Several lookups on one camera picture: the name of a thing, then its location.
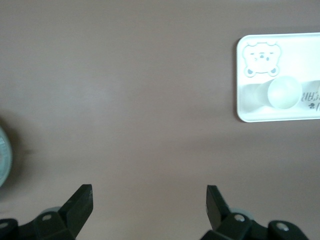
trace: round object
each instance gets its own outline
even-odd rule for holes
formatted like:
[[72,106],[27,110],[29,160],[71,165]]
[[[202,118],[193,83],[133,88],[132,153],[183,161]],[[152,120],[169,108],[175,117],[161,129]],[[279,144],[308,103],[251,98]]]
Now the round object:
[[237,220],[238,222],[244,222],[246,219],[244,216],[240,215],[240,214],[236,214],[234,215],[235,220]]
[[0,128],[0,187],[9,176],[12,166],[12,150],[5,132]]
[[262,105],[275,109],[290,109],[302,96],[302,86],[291,76],[280,76],[267,81],[255,90],[255,98]]
[[230,207],[230,211],[235,214],[241,214],[247,216],[250,220],[254,220],[254,216],[248,210],[244,210],[242,208]]
[[3,222],[3,223],[0,224],[0,229],[4,229],[4,228],[6,228],[8,226],[9,226],[9,223]]
[[289,231],[289,227],[287,225],[285,225],[283,222],[278,222],[276,224],[276,227],[282,231],[285,231],[285,232]]

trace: bear face logo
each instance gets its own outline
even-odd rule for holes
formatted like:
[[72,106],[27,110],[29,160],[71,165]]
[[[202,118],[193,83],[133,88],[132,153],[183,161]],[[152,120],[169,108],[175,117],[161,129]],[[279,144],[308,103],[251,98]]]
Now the bear face logo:
[[271,77],[278,75],[278,61],[281,49],[277,44],[257,42],[248,44],[243,49],[246,68],[244,74],[251,78],[256,74],[269,74]]

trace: white plastic tray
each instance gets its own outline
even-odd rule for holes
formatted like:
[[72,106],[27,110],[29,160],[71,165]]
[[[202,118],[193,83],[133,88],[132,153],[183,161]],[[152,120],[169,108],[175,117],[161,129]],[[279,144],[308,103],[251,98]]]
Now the white plastic tray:
[[237,113],[245,122],[320,119],[320,33],[243,37]]

